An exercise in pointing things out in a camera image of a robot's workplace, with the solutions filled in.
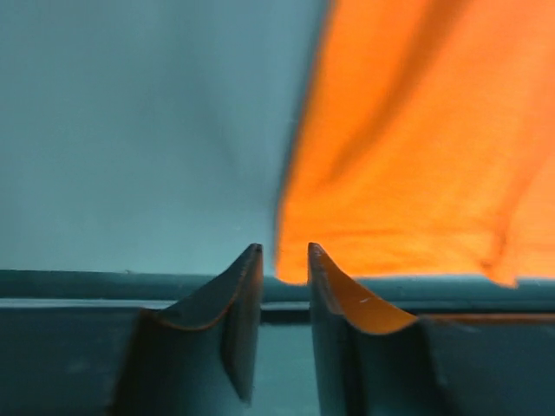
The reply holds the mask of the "orange t shirt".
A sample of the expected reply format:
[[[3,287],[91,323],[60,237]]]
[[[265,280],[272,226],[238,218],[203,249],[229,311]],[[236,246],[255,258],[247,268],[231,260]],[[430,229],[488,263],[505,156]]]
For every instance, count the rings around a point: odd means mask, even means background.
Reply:
[[[276,272],[323,246],[359,329],[412,315],[359,276],[554,275],[554,4],[336,1],[278,220]]]

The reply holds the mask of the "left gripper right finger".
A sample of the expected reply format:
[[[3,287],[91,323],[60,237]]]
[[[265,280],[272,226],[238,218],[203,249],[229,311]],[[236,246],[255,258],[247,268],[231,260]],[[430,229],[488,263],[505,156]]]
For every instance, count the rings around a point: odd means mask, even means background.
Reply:
[[[323,415],[551,415],[554,307],[396,307],[308,247]]]

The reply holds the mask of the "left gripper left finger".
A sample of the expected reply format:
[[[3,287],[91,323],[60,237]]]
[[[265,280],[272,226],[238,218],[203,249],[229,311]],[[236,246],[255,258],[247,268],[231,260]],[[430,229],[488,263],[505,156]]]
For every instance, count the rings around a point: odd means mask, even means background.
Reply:
[[[1,301],[4,415],[240,415],[250,405],[263,250],[174,304]]]

